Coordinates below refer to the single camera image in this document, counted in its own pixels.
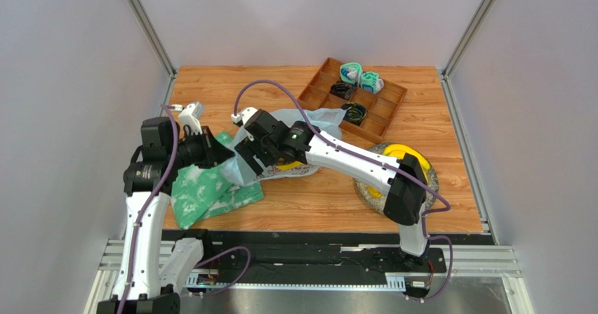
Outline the translucent printed plastic bag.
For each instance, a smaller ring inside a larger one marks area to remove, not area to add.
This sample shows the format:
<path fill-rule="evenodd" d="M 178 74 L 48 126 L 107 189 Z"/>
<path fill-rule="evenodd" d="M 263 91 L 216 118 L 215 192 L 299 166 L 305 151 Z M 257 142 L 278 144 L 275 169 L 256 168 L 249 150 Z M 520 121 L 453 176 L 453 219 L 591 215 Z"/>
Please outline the translucent printed plastic bag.
<path fill-rule="evenodd" d="M 341 139 L 344 115 L 340 108 L 268 112 L 247 107 L 239 112 L 239 130 L 227 146 L 234 156 L 221 165 L 220 172 L 229 182 L 241 186 L 313 174 L 319 167 L 307 163 L 306 153 L 316 136 L 305 122 L 322 134 Z"/>

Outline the single yellow fake banana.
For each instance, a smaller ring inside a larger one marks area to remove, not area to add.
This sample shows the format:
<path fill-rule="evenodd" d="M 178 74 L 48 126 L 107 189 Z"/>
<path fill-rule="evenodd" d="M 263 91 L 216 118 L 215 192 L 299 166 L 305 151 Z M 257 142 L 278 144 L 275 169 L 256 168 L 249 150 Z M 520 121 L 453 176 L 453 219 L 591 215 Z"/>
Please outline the single yellow fake banana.
<path fill-rule="evenodd" d="M 280 171 L 289 171 L 289 170 L 296 170 L 302 169 L 305 167 L 305 164 L 299 161 L 294 161 L 287 164 L 276 164 L 275 167 Z"/>

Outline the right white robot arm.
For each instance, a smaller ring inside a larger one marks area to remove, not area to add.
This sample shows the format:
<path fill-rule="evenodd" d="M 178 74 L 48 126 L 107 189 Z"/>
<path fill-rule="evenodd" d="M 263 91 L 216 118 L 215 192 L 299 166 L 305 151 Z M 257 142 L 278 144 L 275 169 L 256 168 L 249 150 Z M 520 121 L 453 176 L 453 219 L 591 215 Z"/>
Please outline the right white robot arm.
<path fill-rule="evenodd" d="M 287 126 L 253 107 L 232 114 L 231 120 L 247 134 L 235 150 L 257 175 L 271 166 L 310 164 L 376 189 L 385 197 L 382 214 L 398 225 L 405 263 L 427 265 L 430 244 L 424 234 L 422 214 L 428 185 L 417 157 L 376 154 L 338 140 L 309 122 L 296 121 Z"/>

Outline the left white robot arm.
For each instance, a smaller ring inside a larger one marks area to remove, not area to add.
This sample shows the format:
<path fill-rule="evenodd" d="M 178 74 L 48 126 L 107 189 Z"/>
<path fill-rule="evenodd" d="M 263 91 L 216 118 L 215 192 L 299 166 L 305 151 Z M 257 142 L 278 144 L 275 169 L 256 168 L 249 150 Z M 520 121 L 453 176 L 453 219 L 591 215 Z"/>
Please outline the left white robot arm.
<path fill-rule="evenodd" d="M 140 127 L 142 143 L 123 175 L 126 231 L 121 267 L 98 313 L 179 313 L 187 279 L 211 246 L 207 234 L 183 237 L 168 260 L 159 262 L 164 216 L 178 170 L 192 165 L 211 169 L 234 155 L 208 127 L 183 139 L 179 132 L 169 117 L 146 119 Z"/>

